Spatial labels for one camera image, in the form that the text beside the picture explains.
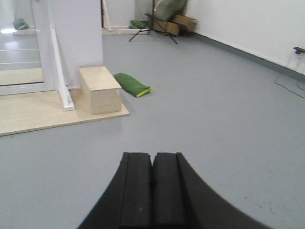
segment cardboard box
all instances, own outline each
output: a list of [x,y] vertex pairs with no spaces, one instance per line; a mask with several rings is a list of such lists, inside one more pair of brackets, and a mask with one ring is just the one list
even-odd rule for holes
[[122,88],[105,67],[80,68],[81,91],[92,115],[121,110]]
[[166,21],[155,21],[153,24],[153,29],[161,32],[168,32],[176,36],[179,34],[179,25]]
[[182,29],[187,30],[188,32],[193,32],[197,24],[196,19],[183,15],[175,15],[171,19],[171,22],[179,24]]

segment light stand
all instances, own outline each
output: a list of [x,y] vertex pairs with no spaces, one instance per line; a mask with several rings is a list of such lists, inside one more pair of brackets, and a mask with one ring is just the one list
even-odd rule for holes
[[140,32],[145,32],[145,31],[155,31],[154,29],[154,23],[157,23],[161,29],[165,32],[166,35],[169,35],[169,37],[172,39],[173,42],[175,42],[176,44],[178,44],[178,42],[172,37],[172,35],[167,32],[164,27],[154,18],[154,7],[155,7],[155,0],[152,0],[152,14],[149,15],[149,14],[145,14],[146,16],[148,16],[150,19],[151,19],[151,28],[150,29],[140,29],[135,35],[133,35],[133,37],[131,37],[129,39],[129,41],[131,42],[133,40],[133,38],[135,38]]

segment wall baseboard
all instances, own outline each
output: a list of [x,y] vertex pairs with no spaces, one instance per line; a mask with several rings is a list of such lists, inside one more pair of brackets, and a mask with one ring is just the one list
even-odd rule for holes
[[200,34],[195,33],[195,32],[192,33],[192,36],[197,38],[197,39],[199,39],[199,40],[201,40],[201,41],[203,41],[203,42],[205,42],[205,43],[211,44],[211,45],[213,45],[215,47],[218,47],[220,49],[226,50],[226,51],[228,51],[230,53],[233,53],[233,54],[238,55],[240,57],[243,57],[243,58],[245,58],[247,60],[250,60],[250,61],[252,61],[254,63],[257,63],[257,64],[259,64],[259,65],[261,65],[263,67],[269,68],[269,69],[271,69],[271,70],[273,70],[273,71],[275,71],[277,73],[280,73],[282,75],[286,75],[286,76],[288,76],[288,77],[290,77],[292,79],[295,79],[295,80],[298,80],[298,81],[300,81],[302,83],[305,83],[305,75],[303,75],[301,73],[298,73],[298,72],[296,72],[294,70],[291,70],[289,68],[286,68],[284,66],[281,66],[281,65],[279,65],[277,63],[274,63],[274,62],[272,62],[270,60],[266,60],[266,59],[264,59],[262,57],[256,56],[254,54],[248,53],[246,51],[240,50],[238,48],[235,48],[235,47],[230,46],[228,44],[224,44],[224,43],[222,43],[220,41],[216,41],[216,40],[214,40],[212,38],[200,35]]

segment green bag in corner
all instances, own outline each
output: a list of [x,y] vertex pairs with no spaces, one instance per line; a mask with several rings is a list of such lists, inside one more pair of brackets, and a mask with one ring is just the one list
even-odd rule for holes
[[125,73],[117,73],[114,75],[116,81],[121,85],[122,89],[132,94],[134,97],[140,97],[151,91],[151,87],[145,86],[131,75]]

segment green cushion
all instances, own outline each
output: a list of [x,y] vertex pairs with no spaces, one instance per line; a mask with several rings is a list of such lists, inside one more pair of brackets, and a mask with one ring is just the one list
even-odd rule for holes
[[29,25],[24,21],[23,18],[15,19],[13,25],[17,30],[27,30],[29,28]]
[[131,30],[136,30],[136,29],[138,29],[138,27],[136,27],[135,25],[130,25],[130,26],[129,26],[129,29],[131,29]]
[[151,87],[145,86],[132,76],[125,73],[117,73],[114,78],[121,85],[122,89],[132,94],[134,97],[140,97],[151,91]]
[[130,23],[136,26],[138,29],[145,29],[145,24],[139,20],[132,20]]

